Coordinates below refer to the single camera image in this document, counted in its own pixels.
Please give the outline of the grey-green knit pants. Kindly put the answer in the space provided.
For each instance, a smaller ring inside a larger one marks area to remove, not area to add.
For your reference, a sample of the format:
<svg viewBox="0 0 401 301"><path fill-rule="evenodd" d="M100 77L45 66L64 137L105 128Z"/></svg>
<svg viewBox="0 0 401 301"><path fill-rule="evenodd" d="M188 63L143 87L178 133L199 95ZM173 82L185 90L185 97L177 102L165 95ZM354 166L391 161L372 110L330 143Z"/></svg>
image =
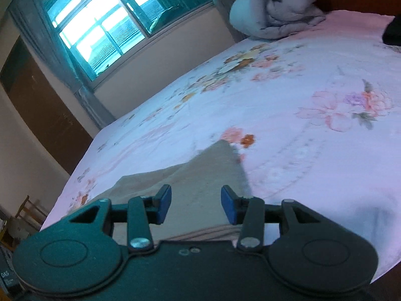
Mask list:
<svg viewBox="0 0 401 301"><path fill-rule="evenodd" d="M171 186L172 202L164 223L150 227L155 243L237 240L240 228L229 224L221 205L224 185L239 196L251 195L235 146L220 140L186 163L123 176L95 200L125 204L136 196L155 195L164 184Z"/></svg>

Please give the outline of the wooden chair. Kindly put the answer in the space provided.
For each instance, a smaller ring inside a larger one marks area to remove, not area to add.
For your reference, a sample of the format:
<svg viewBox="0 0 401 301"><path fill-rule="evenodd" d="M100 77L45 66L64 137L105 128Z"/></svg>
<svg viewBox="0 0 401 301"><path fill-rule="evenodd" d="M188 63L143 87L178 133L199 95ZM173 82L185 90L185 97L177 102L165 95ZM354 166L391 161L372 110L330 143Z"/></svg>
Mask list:
<svg viewBox="0 0 401 301"><path fill-rule="evenodd" d="M30 200L30 196L23 200L15 214L16 219L21 219L24 223L39 232L44 225L48 213L40 209L34 202Z"/></svg>

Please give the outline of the pink floral bed sheet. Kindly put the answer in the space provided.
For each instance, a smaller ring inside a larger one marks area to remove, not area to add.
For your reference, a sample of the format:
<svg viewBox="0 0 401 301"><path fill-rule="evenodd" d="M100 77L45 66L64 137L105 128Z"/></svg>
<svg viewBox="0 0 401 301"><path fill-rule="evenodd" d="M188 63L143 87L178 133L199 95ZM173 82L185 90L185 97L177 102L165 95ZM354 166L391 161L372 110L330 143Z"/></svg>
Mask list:
<svg viewBox="0 0 401 301"><path fill-rule="evenodd" d="M45 221L123 176L186 163L225 140L250 196L294 199L371 242L376 277L400 262L400 49L390 16L334 11L279 41L246 39L102 129Z"/></svg>

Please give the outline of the brown wooden door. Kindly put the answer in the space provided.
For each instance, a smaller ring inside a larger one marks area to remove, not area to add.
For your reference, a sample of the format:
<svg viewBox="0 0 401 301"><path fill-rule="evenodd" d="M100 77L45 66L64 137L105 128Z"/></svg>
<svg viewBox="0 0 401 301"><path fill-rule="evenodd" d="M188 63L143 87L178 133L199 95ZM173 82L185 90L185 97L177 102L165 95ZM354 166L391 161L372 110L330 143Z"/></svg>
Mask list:
<svg viewBox="0 0 401 301"><path fill-rule="evenodd" d="M40 144L72 174L92 137L51 87L21 38L1 69L1 83Z"/></svg>

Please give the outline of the rolled grey-blue quilt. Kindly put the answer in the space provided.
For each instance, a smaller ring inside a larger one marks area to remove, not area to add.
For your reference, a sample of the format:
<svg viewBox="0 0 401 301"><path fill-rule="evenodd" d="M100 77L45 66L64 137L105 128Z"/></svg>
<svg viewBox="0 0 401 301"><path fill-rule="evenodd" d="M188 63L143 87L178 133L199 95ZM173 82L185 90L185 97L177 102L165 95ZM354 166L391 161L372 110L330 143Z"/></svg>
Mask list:
<svg viewBox="0 0 401 301"><path fill-rule="evenodd" d="M281 39L310 29L326 19L317 0L236 0L230 24L256 39Z"/></svg>

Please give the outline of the black cloth on bed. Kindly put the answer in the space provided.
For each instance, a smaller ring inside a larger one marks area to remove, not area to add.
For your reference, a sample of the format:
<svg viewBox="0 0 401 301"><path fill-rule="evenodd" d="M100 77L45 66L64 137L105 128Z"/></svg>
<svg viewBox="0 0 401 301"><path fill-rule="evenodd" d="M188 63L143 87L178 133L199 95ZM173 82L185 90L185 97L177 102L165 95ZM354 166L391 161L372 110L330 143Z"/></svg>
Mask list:
<svg viewBox="0 0 401 301"><path fill-rule="evenodd" d="M387 25L382 40L385 45L388 46L401 46L401 15L398 14L394 19Z"/></svg>

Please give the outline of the window with white frame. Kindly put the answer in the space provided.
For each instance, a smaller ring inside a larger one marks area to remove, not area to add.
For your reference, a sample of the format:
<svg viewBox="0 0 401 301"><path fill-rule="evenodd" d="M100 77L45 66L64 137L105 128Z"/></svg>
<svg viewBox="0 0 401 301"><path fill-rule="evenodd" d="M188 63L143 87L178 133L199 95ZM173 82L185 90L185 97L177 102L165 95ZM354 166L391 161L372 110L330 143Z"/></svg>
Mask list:
<svg viewBox="0 0 401 301"><path fill-rule="evenodd" d="M157 0L45 0L45 7L60 39L91 82L165 28L150 34L152 21L162 11Z"/></svg>

